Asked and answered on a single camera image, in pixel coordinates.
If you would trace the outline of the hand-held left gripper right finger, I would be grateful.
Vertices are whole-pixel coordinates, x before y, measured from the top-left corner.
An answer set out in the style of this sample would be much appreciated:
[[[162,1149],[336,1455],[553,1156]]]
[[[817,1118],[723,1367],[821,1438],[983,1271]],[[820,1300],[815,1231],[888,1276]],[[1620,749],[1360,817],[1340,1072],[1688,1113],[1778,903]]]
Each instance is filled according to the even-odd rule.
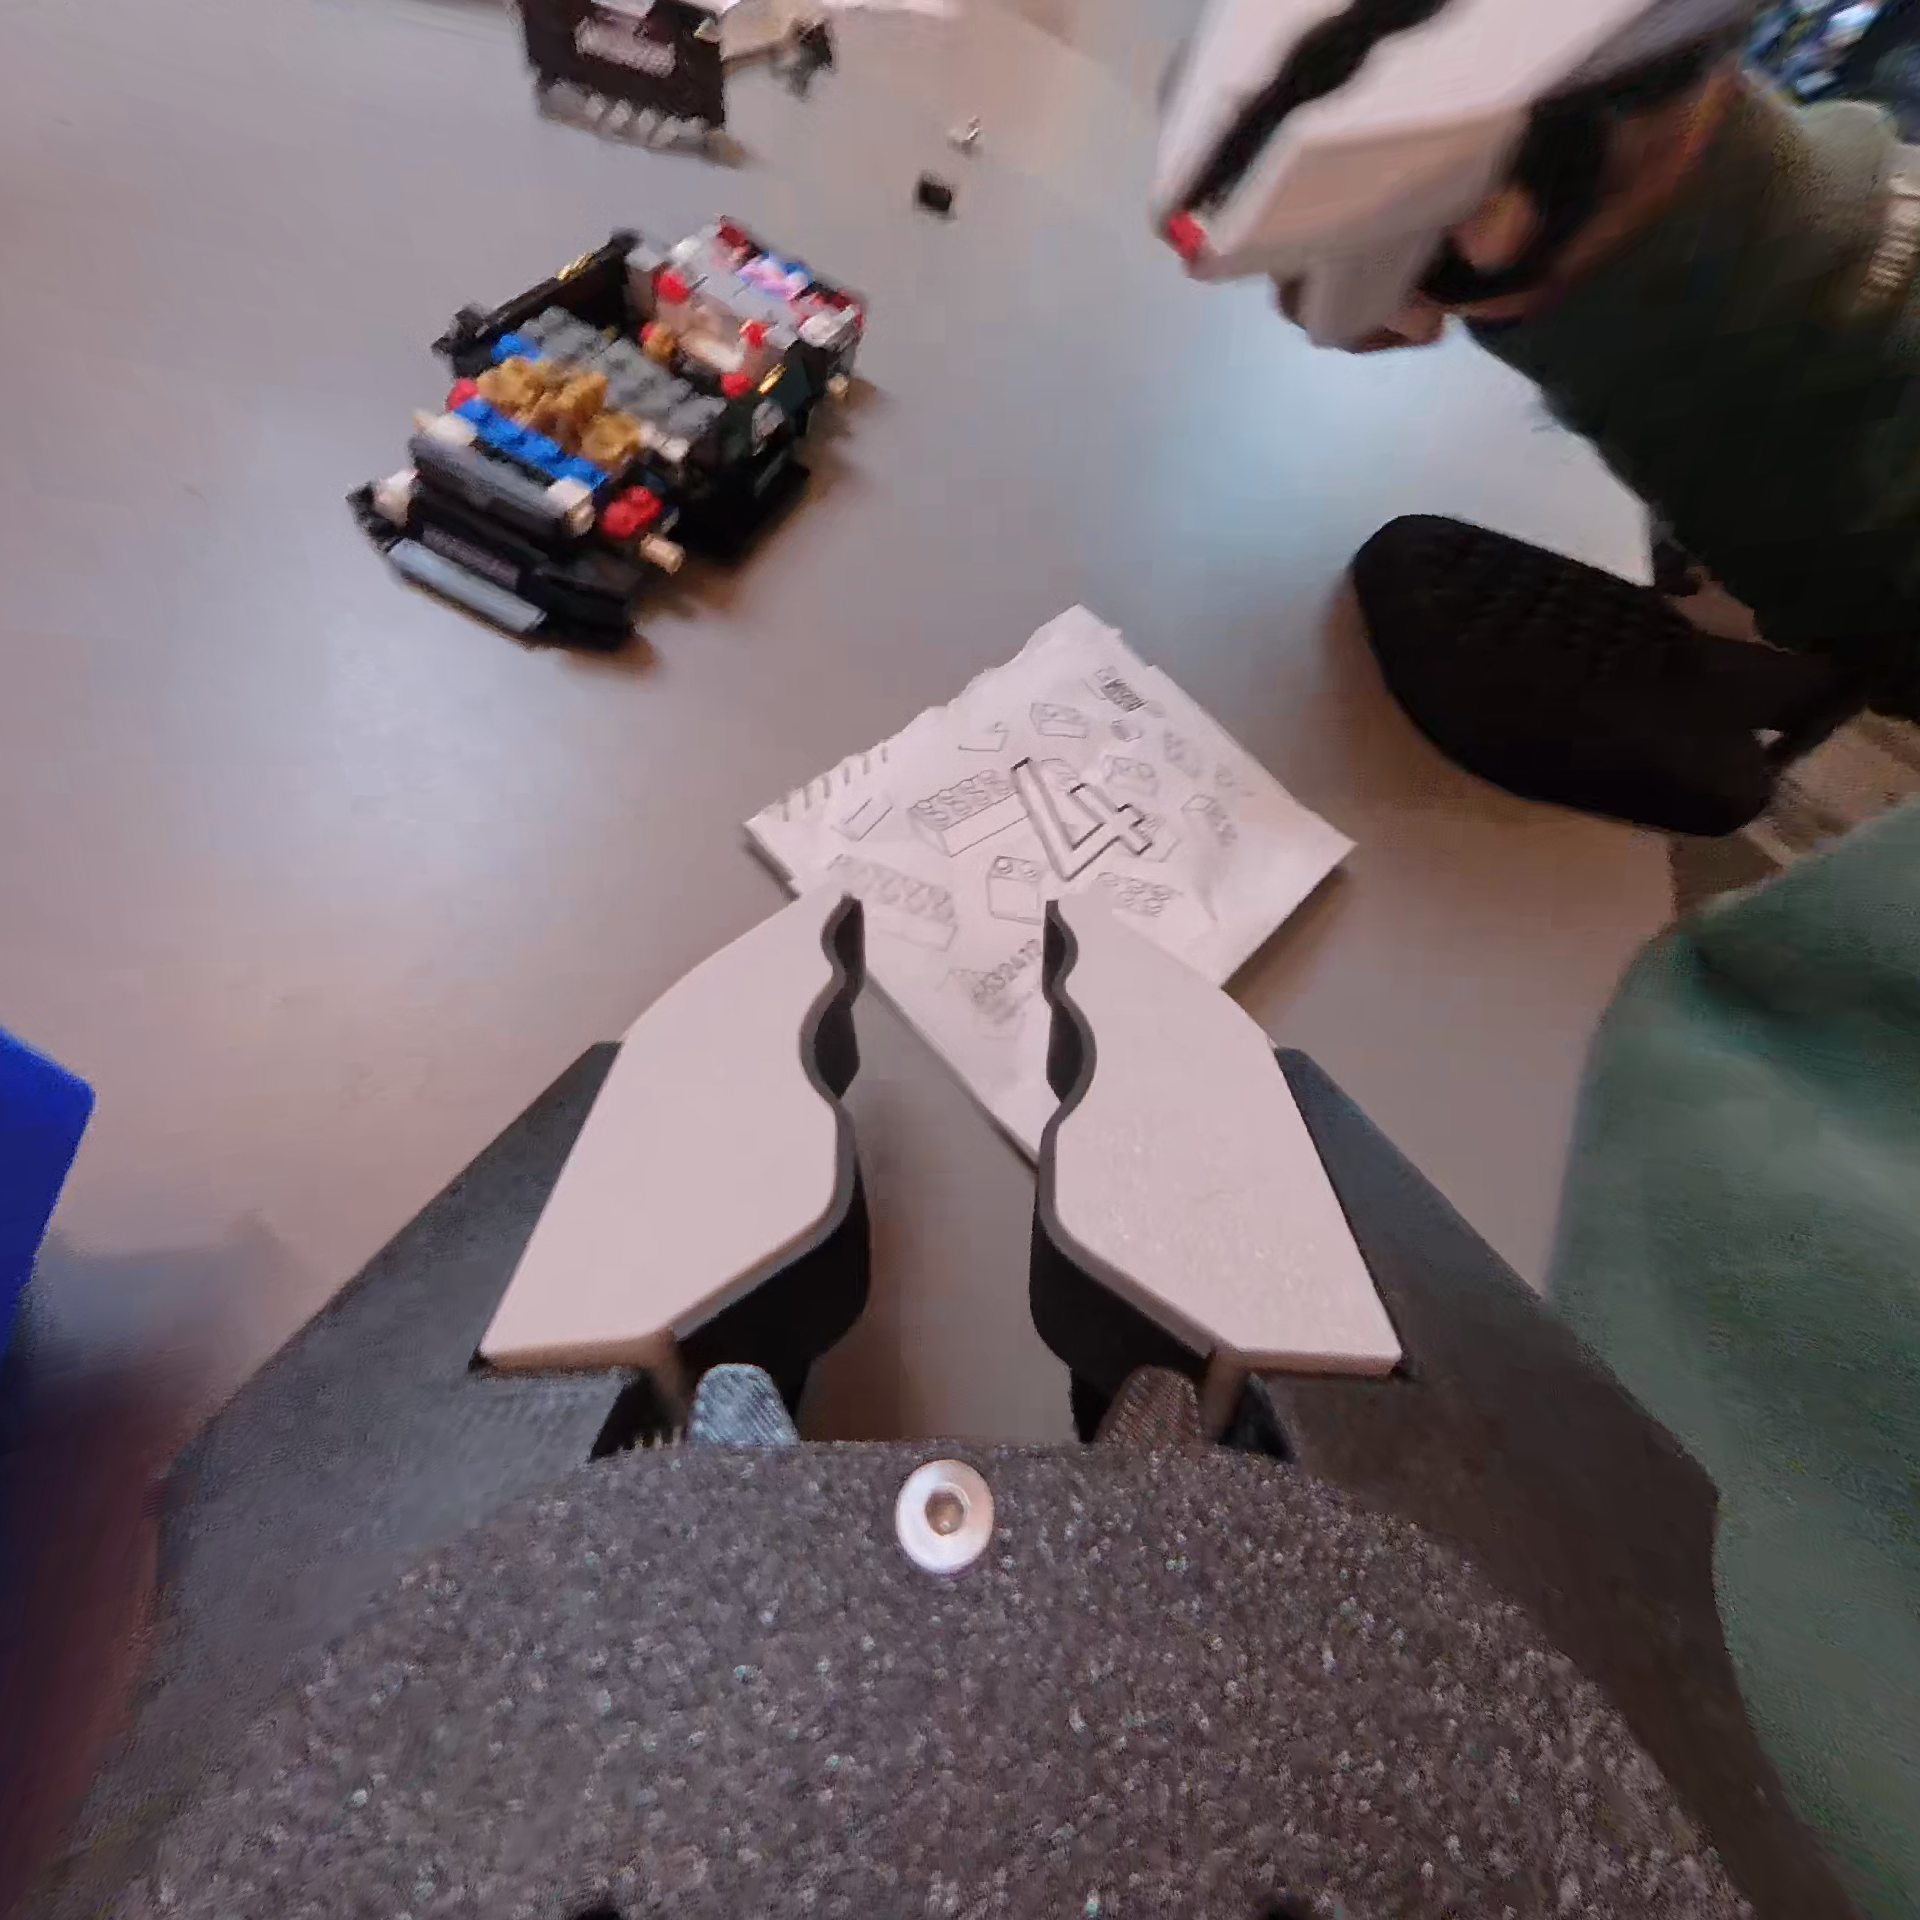
[[[1093,1433],[1144,1369],[1225,1434],[1250,1380],[1390,1380],[1403,1340],[1280,1054],[1089,896],[1044,924],[1030,1316]]]

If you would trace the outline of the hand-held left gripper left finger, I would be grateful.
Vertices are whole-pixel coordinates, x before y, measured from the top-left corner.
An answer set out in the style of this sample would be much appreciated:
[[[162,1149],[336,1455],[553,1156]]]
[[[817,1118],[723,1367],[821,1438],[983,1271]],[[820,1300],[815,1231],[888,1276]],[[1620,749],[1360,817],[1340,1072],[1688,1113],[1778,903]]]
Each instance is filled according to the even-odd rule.
[[[629,1027],[477,1357],[639,1372],[670,1408],[751,1363],[798,1414],[861,1318],[873,1250],[851,1113],[862,903],[813,890]]]

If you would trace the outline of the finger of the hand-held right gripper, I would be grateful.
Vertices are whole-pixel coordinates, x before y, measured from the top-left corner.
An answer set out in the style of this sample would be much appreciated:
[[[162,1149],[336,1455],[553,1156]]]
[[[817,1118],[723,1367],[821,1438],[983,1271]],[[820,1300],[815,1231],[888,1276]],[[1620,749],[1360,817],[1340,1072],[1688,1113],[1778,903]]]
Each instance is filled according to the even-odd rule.
[[[1165,85],[1155,223],[1215,214],[1290,121],[1352,76],[1352,1],[1207,4]]]
[[[1410,286],[1536,108],[1699,42],[1680,1],[1213,1],[1184,42],[1184,267]]]

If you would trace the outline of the numbered white paper bag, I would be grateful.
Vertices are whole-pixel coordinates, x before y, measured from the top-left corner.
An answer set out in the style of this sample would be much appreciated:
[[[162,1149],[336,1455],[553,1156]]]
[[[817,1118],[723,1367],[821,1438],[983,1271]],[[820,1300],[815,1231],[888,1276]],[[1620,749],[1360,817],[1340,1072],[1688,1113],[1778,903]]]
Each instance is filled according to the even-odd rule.
[[[746,831],[794,892],[864,904],[872,983],[1025,1156],[1054,1109],[1054,899],[1093,895],[1225,987],[1353,852],[1084,607]]]

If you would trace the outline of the blue plastic bin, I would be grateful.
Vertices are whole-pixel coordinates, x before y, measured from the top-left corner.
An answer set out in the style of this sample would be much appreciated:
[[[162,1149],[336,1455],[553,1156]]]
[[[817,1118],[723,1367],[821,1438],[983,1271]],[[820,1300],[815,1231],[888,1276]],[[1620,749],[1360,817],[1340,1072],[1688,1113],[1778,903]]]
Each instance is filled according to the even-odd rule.
[[[93,1112],[92,1084],[3,1030],[3,1351]]]

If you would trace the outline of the black lego car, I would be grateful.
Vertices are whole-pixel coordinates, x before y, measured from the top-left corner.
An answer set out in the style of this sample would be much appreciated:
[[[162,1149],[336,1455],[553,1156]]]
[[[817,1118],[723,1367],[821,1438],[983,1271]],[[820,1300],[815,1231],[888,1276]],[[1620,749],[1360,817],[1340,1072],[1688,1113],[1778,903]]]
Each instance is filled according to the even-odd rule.
[[[650,588],[733,563],[806,488],[868,316],[733,219],[670,246],[614,231],[454,316],[445,399],[348,510],[399,579],[493,631],[624,653]]]

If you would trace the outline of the person's right forearm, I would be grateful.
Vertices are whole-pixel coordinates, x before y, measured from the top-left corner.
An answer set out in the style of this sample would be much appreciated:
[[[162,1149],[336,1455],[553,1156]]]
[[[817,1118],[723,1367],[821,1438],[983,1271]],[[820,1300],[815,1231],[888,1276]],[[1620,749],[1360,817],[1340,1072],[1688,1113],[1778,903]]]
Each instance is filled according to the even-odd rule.
[[[1916,149],[1882,108],[1744,81],[1662,219],[1471,323],[1764,635],[1916,639]]]

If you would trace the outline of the black printed lego panel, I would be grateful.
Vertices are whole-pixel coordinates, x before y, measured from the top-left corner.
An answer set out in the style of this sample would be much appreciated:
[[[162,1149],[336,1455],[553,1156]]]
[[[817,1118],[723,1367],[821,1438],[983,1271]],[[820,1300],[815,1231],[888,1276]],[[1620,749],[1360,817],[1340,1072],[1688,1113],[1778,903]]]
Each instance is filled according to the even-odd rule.
[[[697,147],[728,129],[720,4],[515,1],[512,10],[544,112]]]

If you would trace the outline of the person's right hand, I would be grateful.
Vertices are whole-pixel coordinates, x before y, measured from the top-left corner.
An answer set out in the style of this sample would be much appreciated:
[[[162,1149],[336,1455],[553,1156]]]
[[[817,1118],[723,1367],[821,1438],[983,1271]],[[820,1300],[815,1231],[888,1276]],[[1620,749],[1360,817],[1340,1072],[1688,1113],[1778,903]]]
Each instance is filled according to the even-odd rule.
[[[1489,194],[1471,218],[1447,233],[1436,267],[1452,262],[1473,275],[1491,278],[1514,267],[1539,226],[1539,208],[1517,186]],[[1539,286],[1477,301],[1443,301],[1416,291],[1410,301],[1346,352],[1368,356],[1436,345],[1455,321],[1505,323],[1522,319],[1539,304]]]

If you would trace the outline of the person's green sweatshirt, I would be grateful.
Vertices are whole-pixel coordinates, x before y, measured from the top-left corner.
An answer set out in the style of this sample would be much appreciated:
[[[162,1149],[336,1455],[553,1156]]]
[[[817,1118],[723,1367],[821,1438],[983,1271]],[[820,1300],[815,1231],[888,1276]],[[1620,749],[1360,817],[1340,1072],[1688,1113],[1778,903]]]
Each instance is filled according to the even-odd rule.
[[[1916,804],[1624,973],[1549,1295],[1716,1482],[1723,1632],[1791,1805],[1865,1914],[1916,1915]]]

